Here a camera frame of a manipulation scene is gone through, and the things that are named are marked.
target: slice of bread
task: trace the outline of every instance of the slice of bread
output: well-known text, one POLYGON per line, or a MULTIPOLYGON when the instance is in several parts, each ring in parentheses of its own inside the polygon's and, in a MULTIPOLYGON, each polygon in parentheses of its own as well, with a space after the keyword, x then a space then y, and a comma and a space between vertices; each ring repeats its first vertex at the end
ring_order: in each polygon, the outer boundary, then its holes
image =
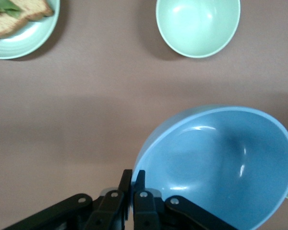
POLYGON ((17 5, 22 12, 18 19, 6 13, 0 13, 0 38, 6 38, 20 28, 24 27, 28 21, 38 21, 44 16, 52 16, 53 10, 46 0, 10 0, 17 5))

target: blue bowl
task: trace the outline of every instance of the blue bowl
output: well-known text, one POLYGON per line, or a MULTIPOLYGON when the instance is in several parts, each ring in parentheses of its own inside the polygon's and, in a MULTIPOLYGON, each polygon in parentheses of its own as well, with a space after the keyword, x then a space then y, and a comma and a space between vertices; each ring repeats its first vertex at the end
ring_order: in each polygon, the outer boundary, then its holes
POLYGON ((256 109, 192 108, 149 136, 133 183, 140 170, 163 200, 184 196, 239 230, 256 229, 288 193, 288 132, 256 109))

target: beige table surface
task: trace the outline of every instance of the beige table surface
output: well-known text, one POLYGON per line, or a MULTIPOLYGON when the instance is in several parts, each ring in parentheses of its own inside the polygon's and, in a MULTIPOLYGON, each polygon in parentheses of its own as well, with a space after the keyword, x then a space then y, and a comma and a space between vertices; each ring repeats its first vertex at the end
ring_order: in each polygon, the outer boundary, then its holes
MULTIPOLYGON (((288 129, 288 0, 242 0, 232 41, 205 59, 165 44, 155 5, 62 0, 40 49, 0 60, 0 229, 117 186, 154 128, 186 108, 250 106, 288 129)), ((260 229, 288 230, 288 200, 260 229)))

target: bread crust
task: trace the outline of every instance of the bread crust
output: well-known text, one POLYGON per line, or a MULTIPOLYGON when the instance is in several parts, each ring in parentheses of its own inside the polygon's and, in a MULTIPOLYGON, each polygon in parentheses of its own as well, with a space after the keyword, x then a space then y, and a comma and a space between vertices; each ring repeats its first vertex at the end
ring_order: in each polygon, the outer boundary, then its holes
MULTIPOLYGON (((17 5, 17 0, 11 0, 11 1, 17 5)), ((24 7, 24 9, 21 8, 23 12, 21 13, 18 19, 8 16, 5 13, 1 13, 0 23, 4 23, 8 21, 9 24, 6 25, 4 29, 0 30, 0 38, 7 38, 13 35, 19 29, 23 28, 29 21, 39 21, 44 16, 52 16, 53 10, 48 5, 47 0, 41 0, 40 2, 44 4, 45 9, 43 11, 26 14, 26 11, 30 9, 26 9, 26 7, 24 7)))

